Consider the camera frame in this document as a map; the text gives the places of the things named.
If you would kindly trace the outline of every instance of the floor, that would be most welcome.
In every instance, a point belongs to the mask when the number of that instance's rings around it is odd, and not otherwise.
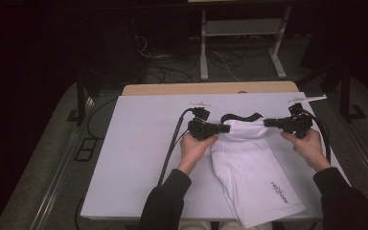
[[[277,81],[267,51],[273,37],[210,39],[207,46],[209,82]],[[299,67],[310,37],[286,37],[279,58],[287,81],[298,81],[311,72]],[[144,83],[200,82],[199,47],[192,38],[186,56],[153,53]],[[308,97],[321,96],[325,76],[299,87]],[[340,87],[328,99],[312,103],[317,117],[328,125],[331,146],[352,186],[368,196],[368,91],[353,79],[351,104],[358,104],[367,119],[347,123],[339,113]],[[64,94],[40,139],[11,200],[0,218],[0,229],[135,229],[137,221],[99,221],[79,217],[106,128],[121,91],[104,90],[88,99],[87,117],[81,126],[67,122],[77,109],[76,85]],[[285,222],[287,230],[312,229],[314,221]],[[315,226],[322,229],[321,223]]]

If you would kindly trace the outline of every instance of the sleeve cuff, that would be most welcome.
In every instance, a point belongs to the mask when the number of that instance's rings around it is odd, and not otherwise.
[[[166,192],[184,197],[191,185],[191,179],[184,172],[174,169],[162,185]]]
[[[349,186],[349,184],[346,182],[345,178],[343,178],[339,169],[334,167],[317,172],[313,176],[313,181],[318,187],[321,195],[331,191],[351,188],[351,186]]]

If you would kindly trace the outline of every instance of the forearm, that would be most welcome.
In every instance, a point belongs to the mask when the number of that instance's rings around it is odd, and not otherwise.
[[[324,230],[368,229],[368,199],[345,181],[337,168],[318,172]]]
[[[166,182],[149,194],[140,217],[139,229],[177,229],[184,206],[184,195],[191,185],[190,178],[173,170]]]

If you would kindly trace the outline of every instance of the gray carpet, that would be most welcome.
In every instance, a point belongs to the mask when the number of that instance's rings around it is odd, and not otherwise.
[[[246,42],[244,40],[242,42],[231,40],[225,44],[211,41],[211,45],[207,48],[209,51],[217,52],[226,60],[234,58],[233,62],[228,62],[228,68],[232,75],[240,81],[277,81],[276,73],[266,53],[271,42],[273,42],[272,38],[250,38]],[[284,40],[279,57],[289,81],[297,81],[311,72],[311,70],[299,67],[309,42],[308,37],[294,37]],[[229,74],[225,64],[219,62],[220,57],[211,52],[207,54],[210,82],[237,81]],[[175,60],[173,63],[167,63],[169,60],[162,58],[153,61],[146,83],[159,83],[161,81],[199,82],[197,52],[193,52],[193,55],[188,58],[178,57]],[[160,70],[160,65],[185,70],[185,74],[178,71],[164,73]],[[320,76],[307,82],[300,87],[300,91],[305,92],[307,96],[322,95],[323,92],[319,87],[322,79],[323,76]],[[47,215],[44,216],[46,218],[38,218],[38,221],[41,222],[39,229],[77,229],[77,226],[83,230],[134,229],[135,221],[98,221],[76,218],[75,216],[81,208],[79,203],[89,186],[103,141],[99,140],[90,161],[79,162],[73,158],[77,153],[80,154],[80,159],[89,157],[89,151],[79,151],[84,138],[90,138],[91,135],[105,136],[113,107],[120,94],[119,91],[109,90],[104,91],[99,98],[94,99],[94,102],[88,106],[87,119],[81,127],[76,127],[75,123],[66,122],[69,112],[77,107],[75,85],[64,94],[28,168],[0,218],[0,229],[29,229],[33,225],[39,207],[55,178],[60,178],[61,181],[56,184],[57,193],[50,196],[52,202],[51,205],[48,205]],[[339,88],[328,96],[328,100],[312,103],[311,106],[315,115],[327,123],[331,134],[331,146],[351,184],[368,197],[368,168],[362,160],[357,140],[349,134],[349,128],[354,127],[368,149],[368,118],[354,120],[352,124],[347,124],[338,112]],[[352,82],[351,102],[358,104],[368,117],[368,92],[357,80]],[[91,135],[87,131],[88,121]],[[70,158],[66,158],[67,152],[71,152]],[[64,162],[66,162],[66,167],[58,170],[58,167],[61,164],[64,165]],[[312,222],[309,221],[285,223],[287,230],[308,230],[311,225]],[[318,225],[315,229],[319,230],[321,226]]]

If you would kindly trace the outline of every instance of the person's left hand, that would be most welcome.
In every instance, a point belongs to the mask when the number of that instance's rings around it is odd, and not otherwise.
[[[189,132],[184,134],[181,141],[181,160],[177,167],[185,174],[190,174],[196,163],[202,158],[207,148],[217,141],[217,135],[198,141]]]

